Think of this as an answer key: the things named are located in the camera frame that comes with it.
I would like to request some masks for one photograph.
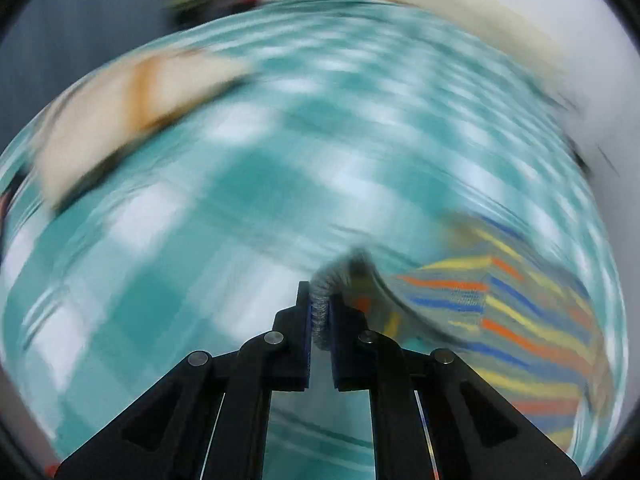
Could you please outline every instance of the colorful striped fabric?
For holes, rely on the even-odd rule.
[[[490,219],[454,216],[450,239],[456,256],[383,277],[387,299],[375,309],[356,280],[355,306],[368,305],[370,324],[401,343],[453,348],[567,450],[584,394],[594,416],[609,416],[613,397],[584,287]]]

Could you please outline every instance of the metal screw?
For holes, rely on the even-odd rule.
[[[284,341],[284,336],[280,332],[272,330],[264,335],[264,340],[270,345],[277,345]]]
[[[191,366],[202,366],[208,360],[209,360],[209,356],[207,355],[207,353],[201,350],[198,350],[197,352],[192,352],[189,354],[189,357],[187,357],[187,362]]]
[[[369,345],[375,341],[376,333],[372,330],[365,330],[358,336],[358,339],[360,339],[360,341],[362,341],[363,343]]]
[[[453,359],[456,358],[456,355],[446,348],[438,348],[433,351],[433,358],[443,365],[449,365],[453,362]]]

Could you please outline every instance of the teal checkered tablecloth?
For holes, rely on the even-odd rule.
[[[587,286],[616,391],[581,407],[570,453],[612,436],[627,366],[618,274],[556,110],[504,54],[432,14],[379,0],[273,0],[144,48],[244,57],[245,83],[182,118],[54,218],[35,178],[8,219],[2,364],[62,458],[188,352],[235,350],[299,280],[354,246],[381,271],[439,257],[440,219],[480,212],[524,232]],[[28,161],[32,125],[0,157]],[[275,394],[265,478],[373,478],[366,394]]]

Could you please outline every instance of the red object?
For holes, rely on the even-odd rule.
[[[355,307],[363,314],[368,314],[371,310],[371,298],[369,296],[358,296],[355,301]]]
[[[48,465],[46,466],[46,468],[44,468],[44,474],[47,475],[49,478],[53,478],[56,475],[56,471],[58,470],[59,467],[60,467],[60,464]]]

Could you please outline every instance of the gray wall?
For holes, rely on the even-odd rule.
[[[94,68],[169,33],[167,0],[31,0],[0,43],[0,151]]]

